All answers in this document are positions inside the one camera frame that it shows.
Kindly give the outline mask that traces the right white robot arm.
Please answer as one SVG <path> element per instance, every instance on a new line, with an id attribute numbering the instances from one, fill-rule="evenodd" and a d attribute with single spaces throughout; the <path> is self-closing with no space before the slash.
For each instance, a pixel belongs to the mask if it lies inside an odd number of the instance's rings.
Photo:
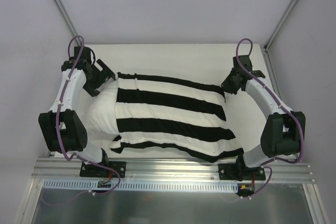
<path id="1" fill-rule="evenodd" d="M 221 84 L 230 94 L 246 92 L 266 118 L 259 145 L 238 155 L 234 164 L 222 169 L 230 179 L 252 179 L 259 175 L 262 166 L 273 161 L 296 164 L 302 159 L 306 117 L 286 106 L 264 79 L 260 70 L 253 70 L 249 56 L 243 55 L 233 58 L 233 68 Z"/>

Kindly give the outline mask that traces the white pillow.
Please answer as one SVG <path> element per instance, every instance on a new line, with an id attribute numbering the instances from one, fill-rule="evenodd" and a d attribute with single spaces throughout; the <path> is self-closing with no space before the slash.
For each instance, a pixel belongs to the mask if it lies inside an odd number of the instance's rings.
<path id="1" fill-rule="evenodd" d="M 119 135 L 115 116 L 117 93 L 117 82 L 108 81 L 89 105 L 85 117 L 85 127 L 89 133 Z"/>

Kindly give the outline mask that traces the black white striped pillowcase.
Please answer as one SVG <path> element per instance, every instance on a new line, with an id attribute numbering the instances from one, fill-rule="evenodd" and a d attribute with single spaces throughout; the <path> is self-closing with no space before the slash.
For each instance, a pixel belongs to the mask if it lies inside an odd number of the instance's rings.
<path id="1" fill-rule="evenodd" d="M 214 84 L 118 73 L 113 152 L 175 148 L 213 163 L 244 150 L 228 127 L 225 93 Z"/>

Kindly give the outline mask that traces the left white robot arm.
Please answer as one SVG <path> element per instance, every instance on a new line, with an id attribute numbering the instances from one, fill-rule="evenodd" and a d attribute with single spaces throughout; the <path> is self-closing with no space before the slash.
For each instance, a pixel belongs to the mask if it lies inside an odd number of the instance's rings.
<path id="1" fill-rule="evenodd" d="M 69 161 L 79 158 L 90 164 L 97 176 L 103 177 L 110 170 L 108 156 L 88 142 L 87 130 L 75 107 L 82 90 L 91 97 L 98 96 L 101 86 L 115 80 L 115 73 L 86 46 L 74 47 L 74 55 L 62 64 L 61 72 L 62 82 L 55 102 L 38 117 L 46 146 Z"/>

